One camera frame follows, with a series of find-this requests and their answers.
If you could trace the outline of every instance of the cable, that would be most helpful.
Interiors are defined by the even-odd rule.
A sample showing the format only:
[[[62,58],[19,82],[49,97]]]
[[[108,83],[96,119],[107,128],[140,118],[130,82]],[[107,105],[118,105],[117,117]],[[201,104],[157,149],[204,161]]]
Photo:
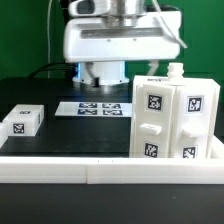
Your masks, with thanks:
[[[42,67],[38,68],[36,71],[30,73],[28,75],[28,78],[32,79],[36,76],[36,74],[43,71],[44,69],[49,68],[49,67],[54,66],[54,65],[62,65],[62,64],[66,64],[66,63],[64,61],[57,61],[57,62],[52,62],[52,63],[46,64],[46,65],[43,65]]]
[[[167,12],[167,11],[180,11],[180,12],[182,12],[180,8],[178,8],[176,6],[173,6],[173,5],[165,5],[165,4],[163,4],[163,5],[160,5],[160,9],[163,12],[164,11],[165,12]],[[147,10],[147,12],[155,12],[156,11],[155,7],[152,6],[152,5],[147,5],[146,10]]]
[[[51,20],[51,7],[52,7],[52,1],[49,0],[48,4],[48,11],[47,11],[47,46],[48,46],[48,54],[47,54],[47,60],[48,63],[51,62],[51,35],[50,35],[50,20]]]
[[[170,33],[170,35],[173,37],[173,39],[179,43],[183,48],[187,48],[187,45],[184,43],[183,40],[181,40],[179,37],[177,37],[173,31],[170,29],[170,27],[167,25],[165,19],[162,17],[161,13],[162,13],[162,10],[157,2],[157,0],[151,0],[152,1],[152,4],[153,6],[155,7],[156,11],[158,12],[159,14],[159,20],[160,22],[164,25],[164,27],[167,29],[167,31]]]

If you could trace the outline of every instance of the small white block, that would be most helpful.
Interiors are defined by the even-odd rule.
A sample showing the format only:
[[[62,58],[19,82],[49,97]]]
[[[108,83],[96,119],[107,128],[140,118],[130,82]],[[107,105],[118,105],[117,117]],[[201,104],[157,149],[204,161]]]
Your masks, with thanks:
[[[6,116],[8,136],[35,136],[44,119],[43,105],[17,105]]]
[[[157,125],[152,125],[152,124],[142,124],[140,126],[140,129],[142,132],[149,134],[149,135],[158,135],[161,130],[162,127],[161,126],[157,126]]]
[[[4,145],[7,139],[8,139],[7,125],[0,123],[0,148]]]

